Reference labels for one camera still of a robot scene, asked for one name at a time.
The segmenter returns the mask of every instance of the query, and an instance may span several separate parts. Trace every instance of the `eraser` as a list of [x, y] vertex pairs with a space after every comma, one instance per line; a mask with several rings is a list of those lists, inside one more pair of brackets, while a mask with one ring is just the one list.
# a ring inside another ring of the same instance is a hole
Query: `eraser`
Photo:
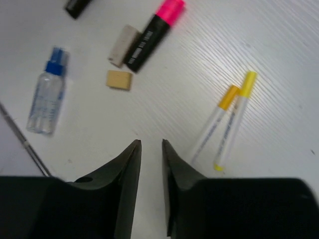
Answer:
[[140, 32], [130, 25], [125, 25], [122, 32], [110, 53], [109, 61], [117, 66], [122, 67], [124, 58], [130, 49], [130, 46], [136, 41]]
[[129, 91], [131, 89], [132, 74], [123, 71], [108, 71], [106, 85], [108, 87]]

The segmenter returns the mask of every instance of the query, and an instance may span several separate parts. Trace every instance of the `gray eraser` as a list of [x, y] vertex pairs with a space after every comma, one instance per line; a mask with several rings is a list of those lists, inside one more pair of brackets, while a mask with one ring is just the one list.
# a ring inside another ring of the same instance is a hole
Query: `gray eraser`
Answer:
[[125, 25], [108, 58], [113, 65], [122, 67], [126, 53], [139, 34], [134, 27]]

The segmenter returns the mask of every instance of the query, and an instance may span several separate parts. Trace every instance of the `pink highlighter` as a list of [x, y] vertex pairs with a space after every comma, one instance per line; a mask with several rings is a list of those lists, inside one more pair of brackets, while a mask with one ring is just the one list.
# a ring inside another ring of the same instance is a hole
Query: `pink highlighter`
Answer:
[[124, 62], [132, 71], [137, 72], [145, 63], [155, 47], [174, 25], [185, 6], [183, 0], [165, 0], [154, 17], [128, 51]]

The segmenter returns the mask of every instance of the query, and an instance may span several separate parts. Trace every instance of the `black object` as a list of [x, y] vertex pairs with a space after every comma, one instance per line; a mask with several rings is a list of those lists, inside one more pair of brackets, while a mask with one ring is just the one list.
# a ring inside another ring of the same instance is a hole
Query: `black object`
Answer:
[[135, 140], [117, 158], [74, 183], [0, 177], [0, 238], [129, 239], [141, 150]]
[[172, 239], [319, 239], [319, 209], [299, 179], [208, 179], [162, 142]]
[[77, 19], [86, 6], [90, 3], [90, 1], [91, 0], [69, 0], [64, 9], [70, 14], [71, 17]]
[[144, 32], [128, 51], [124, 59], [127, 67], [134, 72], [138, 72], [169, 29], [168, 23], [154, 15]]

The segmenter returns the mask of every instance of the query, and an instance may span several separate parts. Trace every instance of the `clear plastic bottle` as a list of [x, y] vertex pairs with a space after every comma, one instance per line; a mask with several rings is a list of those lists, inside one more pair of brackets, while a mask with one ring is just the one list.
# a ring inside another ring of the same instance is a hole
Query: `clear plastic bottle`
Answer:
[[52, 134], [64, 93], [66, 53], [54, 47], [45, 72], [35, 88], [26, 129], [34, 133]]

